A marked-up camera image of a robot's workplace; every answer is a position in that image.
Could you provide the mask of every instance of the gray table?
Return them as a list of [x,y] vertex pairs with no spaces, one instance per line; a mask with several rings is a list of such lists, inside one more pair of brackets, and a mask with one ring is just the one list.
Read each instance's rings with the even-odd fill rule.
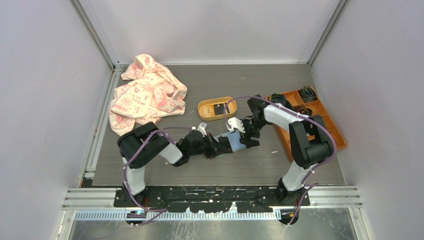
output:
[[[272,93],[299,89],[314,85],[311,69],[306,64],[261,65],[171,65],[172,73],[187,86],[185,114],[163,118],[159,128],[198,126],[202,121],[198,104],[202,100],[244,95],[268,96]],[[125,84],[119,80],[118,85]],[[246,99],[237,100],[236,117],[251,115]],[[227,132],[224,121],[208,121],[207,128],[213,135]],[[176,140],[183,138],[187,130],[170,129],[167,132]],[[288,171],[291,163],[271,125],[261,130],[260,146],[243,149],[226,156],[207,160],[193,156],[181,167],[166,164],[157,157],[146,167],[147,185],[276,185]],[[120,186],[123,182],[123,163],[119,155],[119,136],[109,126],[102,141],[94,175],[95,186]],[[339,163],[335,160],[313,174],[309,183],[345,184]]]

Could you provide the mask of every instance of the yellow tray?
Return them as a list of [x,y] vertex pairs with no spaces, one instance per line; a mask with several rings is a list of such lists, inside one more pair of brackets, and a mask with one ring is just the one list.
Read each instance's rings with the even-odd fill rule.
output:
[[[215,99],[203,100],[198,105],[198,111],[200,118],[203,121],[212,121],[224,118],[224,106],[228,103],[232,97],[225,96]],[[228,105],[228,110],[226,112],[227,118],[232,118],[236,115],[237,105],[236,101],[232,101]]]

